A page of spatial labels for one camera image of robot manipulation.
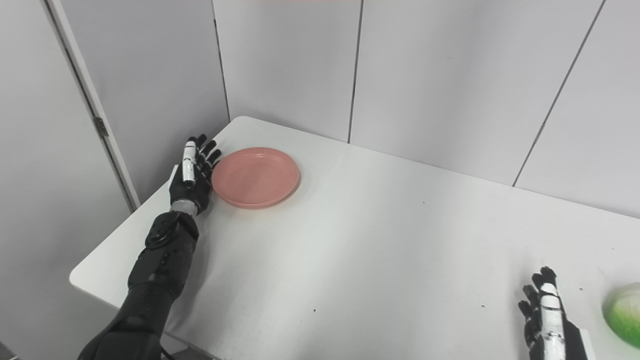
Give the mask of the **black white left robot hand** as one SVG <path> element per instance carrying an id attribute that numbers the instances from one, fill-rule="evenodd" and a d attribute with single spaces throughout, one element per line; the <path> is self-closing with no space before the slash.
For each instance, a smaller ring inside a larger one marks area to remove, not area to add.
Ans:
<path id="1" fill-rule="evenodd" d="M 191 136 L 169 185 L 170 210 L 195 218 L 210 205 L 211 176 L 222 158 L 214 139 L 206 134 Z"/>

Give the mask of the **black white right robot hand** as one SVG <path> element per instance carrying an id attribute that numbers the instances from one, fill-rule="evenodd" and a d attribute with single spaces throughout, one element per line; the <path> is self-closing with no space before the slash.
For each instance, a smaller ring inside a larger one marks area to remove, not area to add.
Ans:
<path id="1" fill-rule="evenodd" d="M 569 321 L 558 291 L 557 275 L 543 266 L 522 287 L 518 303 L 525 319 L 523 336 L 531 360 L 594 360 L 589 334 Z"/>

